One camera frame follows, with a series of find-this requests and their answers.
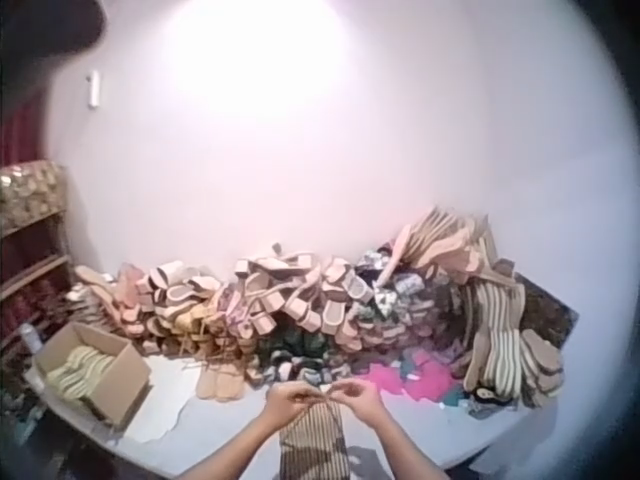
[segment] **cardboard box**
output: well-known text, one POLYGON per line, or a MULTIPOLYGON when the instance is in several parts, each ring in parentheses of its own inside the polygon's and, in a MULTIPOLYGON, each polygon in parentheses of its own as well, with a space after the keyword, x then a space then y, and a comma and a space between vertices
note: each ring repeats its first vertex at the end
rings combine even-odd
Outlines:
POLYGON ((147 392, 151 373, 129 340, 88 325, 69 323, 36 353, 35 364, 46 383, 46 374, 62 366, 71 350, 83 344, 116 357, 83 403, 99 420, 122 428, 135 413, 133 408, 139 406, 139 397, 147 392))

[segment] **human hand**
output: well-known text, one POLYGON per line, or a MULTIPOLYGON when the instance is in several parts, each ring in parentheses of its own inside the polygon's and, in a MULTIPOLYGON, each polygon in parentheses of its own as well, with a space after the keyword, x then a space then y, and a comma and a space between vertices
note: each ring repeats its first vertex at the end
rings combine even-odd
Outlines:
POLYGON ((278 383, 267 392, 267 403, 260 417, 275 432, 286 427, 311 405, 323 401, 323 393, 306 382, 278 383))
POLYGON ((356 417, 371 428, 389 417, 378 388, 367 380, 346 378, 331 384, 327 396, 349 407, 356 417))

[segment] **wooden shelf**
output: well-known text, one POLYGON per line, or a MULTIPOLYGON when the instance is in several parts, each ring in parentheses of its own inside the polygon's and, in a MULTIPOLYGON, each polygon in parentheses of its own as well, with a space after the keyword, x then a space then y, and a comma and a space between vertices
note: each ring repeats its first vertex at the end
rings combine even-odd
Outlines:
POLYGON ((43 275, 49 273, 54 268, 64 265, 69 261, 67 255, 52 255, 44 260, 36 263, 32 267, 27 268, 25 271, 16 275, 14 278, 7 280, 2 284, 2 291, 0 292, 0 302, 13 295, 25 285, 37 280, 43 275))
POLYGON ((59 215, 59 214, 61 214, 61 213, 62 213, 62 210, 56 210, 55 212, 47 213, 46 215, 43 215, 42 217, 35 218, 35 219, 31 220, 29 223, 25 223, 24 225, 21 225, 21 226, 19 226, 19 227, 12 228, 12 229, 10 229, 10 230, 4 230, 4 231, 2 232, 2 238, 6 238, 6 237, 8 237, 8 236, 9 236, 9 235, 11 235, 11 234, 14 234, 14 233, 16 233, 16 232, 19 232, 19 231, 20 231, 20 230, 22 230, 23 228, 30 227, 30 226, 31 226, 31 225, 33 225, 34 223, 41 222, 42 220, 45 220, 45 219, 50 218, 50 217, 53 217, 54 215, 59 215))

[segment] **patterned fabric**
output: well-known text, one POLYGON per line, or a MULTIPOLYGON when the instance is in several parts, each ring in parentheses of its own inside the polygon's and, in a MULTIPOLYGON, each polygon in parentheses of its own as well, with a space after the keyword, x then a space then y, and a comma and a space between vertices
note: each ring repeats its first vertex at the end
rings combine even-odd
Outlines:
POLYGON ((348 480, 349 457, 335 403, 311 407, 280 431, 281 480, 348 480))

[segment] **white table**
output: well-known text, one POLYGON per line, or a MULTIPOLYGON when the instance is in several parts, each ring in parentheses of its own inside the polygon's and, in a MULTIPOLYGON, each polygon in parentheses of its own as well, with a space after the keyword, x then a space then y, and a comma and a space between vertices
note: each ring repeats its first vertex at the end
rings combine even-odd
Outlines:
MULTIPOLYGON (((187 402, 173 430, 159 440, 138 443, 110 432, 99 422, 88 420, 74 411, 44 388, 35 368, 29 370, 25 377, 44 403, 78 431, 114 455, 169 478, 222 446, 261 411, 264 403, 264 389, 253 391, 247 388, 248 394, 242 400, 227 404, 194 397, 187 402)), ((443 468, 452 467, 480 452, 529 412, 524 408, 503 410, 488 419, 475 420, 461 408, 442 408, 427 400, 414 402, 407 396, 386 393, 383 393, 383 399, 416 444, 443 468)), ((373 432, 344 407, 342 419, 352 459, 352 478, 383 478, 380 468, 390 475, 382 446, 373 432)), ((242 478, 278 478, 279 463, 280 447, 278 436, 274 435, 258 451, 242 478)))

